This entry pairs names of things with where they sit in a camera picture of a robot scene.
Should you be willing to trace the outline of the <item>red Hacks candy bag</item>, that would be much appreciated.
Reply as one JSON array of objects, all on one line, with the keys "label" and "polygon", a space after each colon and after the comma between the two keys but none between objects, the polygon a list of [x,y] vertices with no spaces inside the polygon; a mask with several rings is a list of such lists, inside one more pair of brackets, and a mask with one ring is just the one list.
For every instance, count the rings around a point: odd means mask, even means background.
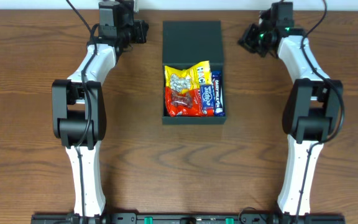
[{"label": "red Hacks candy bag", "polygon": [[169,87],[165,87],[165,107],[168,115],[205,117],[214,116],[214,109],[203,109],[201,92],[199,89],[179,93]]}]

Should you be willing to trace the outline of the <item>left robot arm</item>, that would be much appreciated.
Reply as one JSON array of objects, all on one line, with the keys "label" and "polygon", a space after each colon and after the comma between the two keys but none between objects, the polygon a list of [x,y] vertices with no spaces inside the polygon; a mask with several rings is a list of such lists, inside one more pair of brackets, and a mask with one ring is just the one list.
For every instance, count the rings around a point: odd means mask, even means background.
[{"label": "left robot arm", "polygon": [[52,83],[53,133],[70,159],[75,188],[67,223],[109,223],[101,185],[99,152],[106,134],[102,85],[119,57],[144,44],[148,24],[135,19],[135,1],[100,1],[99,22],[87,25],[89,40],[80,66]]}]

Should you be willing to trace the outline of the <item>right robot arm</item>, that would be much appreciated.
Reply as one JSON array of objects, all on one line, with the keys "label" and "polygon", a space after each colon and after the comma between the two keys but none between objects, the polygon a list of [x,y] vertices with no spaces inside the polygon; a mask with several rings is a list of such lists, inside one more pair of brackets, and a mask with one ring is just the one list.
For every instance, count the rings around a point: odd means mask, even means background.
[{"label": "right robot arm", "polygon": [[288,158],[276,211],[241,211],[241,223],[345,223],[343,215],[312,214],[310,191],[324,144],[340,132],[344,117],[343,85],[319,66],[309,45],[310,32],[295,26],[293,3],[279,1],[261,11],[238,44],[253,54],[271,54],[286,66],[293,82],[282,128],[288,140]]}]

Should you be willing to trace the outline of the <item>dark green box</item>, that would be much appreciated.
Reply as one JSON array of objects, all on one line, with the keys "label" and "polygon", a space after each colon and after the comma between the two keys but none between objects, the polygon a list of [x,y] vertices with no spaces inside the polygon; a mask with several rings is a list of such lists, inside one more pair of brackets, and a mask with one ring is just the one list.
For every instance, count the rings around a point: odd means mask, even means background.
[{"label": "dark green box", "polygon": [[[224,53],[221,23],[219,21],[165,21],[163,23],[163,72],[164,66],[184,70],[207,60],[209,60],[211,73],[212,71],[222,73],[224,103]],[[165,107],[162,122],[163,124],[224,124],[226,115],[171,117]]]}]

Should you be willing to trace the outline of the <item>purple Dairy Milk bar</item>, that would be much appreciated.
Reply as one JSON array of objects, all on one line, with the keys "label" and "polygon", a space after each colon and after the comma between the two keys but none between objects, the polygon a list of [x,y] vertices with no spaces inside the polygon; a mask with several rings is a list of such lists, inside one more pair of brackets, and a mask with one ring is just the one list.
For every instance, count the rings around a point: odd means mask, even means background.
[{"label": "purple Dairy Milk bar", "polygon": [[214,115],[225,116],[222,89],[222,73],[220,71],[212,71],[211,73],[214,90]]}]

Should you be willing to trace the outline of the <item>blue Eclipse mint pack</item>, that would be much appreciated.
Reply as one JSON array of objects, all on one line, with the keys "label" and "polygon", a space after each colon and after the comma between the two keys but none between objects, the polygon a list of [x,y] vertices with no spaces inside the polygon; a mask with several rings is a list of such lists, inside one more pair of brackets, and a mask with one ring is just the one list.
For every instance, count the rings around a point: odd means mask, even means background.
[{"label": "blue Eclipse mint pack", "polygon": [[201,85],[200,96],[201,96],[202,107],[204,110],[209,110],[214,108],[214,91],[212,85]]}]

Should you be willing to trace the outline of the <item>yellow Hacks candy bag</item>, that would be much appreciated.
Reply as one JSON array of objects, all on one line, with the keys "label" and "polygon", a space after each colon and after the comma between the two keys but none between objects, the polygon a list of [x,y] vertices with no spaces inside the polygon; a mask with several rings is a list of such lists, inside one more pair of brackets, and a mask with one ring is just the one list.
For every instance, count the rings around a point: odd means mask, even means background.
[{"label": "yellow Hacks candy bag", "polygon": [[184,70],[164,66],[164,73],[165,86],[181,94],[212,84],[209,60]]}]

